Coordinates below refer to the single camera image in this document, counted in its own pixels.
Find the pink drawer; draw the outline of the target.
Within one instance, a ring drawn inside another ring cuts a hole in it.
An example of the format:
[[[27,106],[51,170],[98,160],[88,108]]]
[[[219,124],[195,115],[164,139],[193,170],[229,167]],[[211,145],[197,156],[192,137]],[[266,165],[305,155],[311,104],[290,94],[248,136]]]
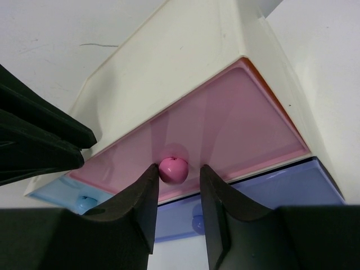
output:
[[[116,194],[151,164],[183,159],[188,176],[179,185],[160,184],[164,203],[198,192],[205,164],[229,181],[308,153],[265,80],[241,58],[68,176]]]

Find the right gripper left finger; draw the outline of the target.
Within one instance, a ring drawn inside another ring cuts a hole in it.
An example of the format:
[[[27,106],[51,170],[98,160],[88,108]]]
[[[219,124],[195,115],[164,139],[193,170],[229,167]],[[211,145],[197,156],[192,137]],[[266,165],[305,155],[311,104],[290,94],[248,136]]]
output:
[[[2,269],[146,269],[153,252],[159,170],[78,215],[61,208],[1,210]]]

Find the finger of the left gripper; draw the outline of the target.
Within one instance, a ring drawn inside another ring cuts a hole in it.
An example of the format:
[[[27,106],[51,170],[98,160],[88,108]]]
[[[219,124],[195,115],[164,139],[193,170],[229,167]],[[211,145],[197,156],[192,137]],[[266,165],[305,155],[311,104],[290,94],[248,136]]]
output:
[[[1,67],[1,185],[78,169],[94,133]]]

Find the cream drawer organizer box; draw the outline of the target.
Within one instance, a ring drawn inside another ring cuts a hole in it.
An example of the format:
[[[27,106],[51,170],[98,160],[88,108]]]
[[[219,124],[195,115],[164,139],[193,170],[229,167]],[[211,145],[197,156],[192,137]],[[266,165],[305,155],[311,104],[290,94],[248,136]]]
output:
[[[253,1],[166,1],[156,10],[89,76],[70,109],[97,138],[83,152],[85,163],[241,58],[251,61],[309,148],[267,169],[315,156],[334,175],[299,79]],[[34,177],[29,186],[71,171]]]

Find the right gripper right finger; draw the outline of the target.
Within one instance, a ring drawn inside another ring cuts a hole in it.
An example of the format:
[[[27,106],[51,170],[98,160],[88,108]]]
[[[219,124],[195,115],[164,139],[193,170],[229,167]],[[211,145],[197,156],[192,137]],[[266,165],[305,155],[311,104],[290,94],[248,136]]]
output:
[[[359,206],[270,209],[208,165],[200,195],[210,269],[358,269]]]

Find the purple-blue drawer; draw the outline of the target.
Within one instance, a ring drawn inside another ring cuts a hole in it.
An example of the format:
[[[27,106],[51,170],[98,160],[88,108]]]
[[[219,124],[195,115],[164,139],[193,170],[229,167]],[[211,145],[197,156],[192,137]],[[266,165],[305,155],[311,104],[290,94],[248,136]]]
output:
[[[271,209],[284,205],[343,205],[345,200],[323,164],[310,157],[242,180],[231,186]],[[158,206],[157,243],[204,235],[199,193]]]

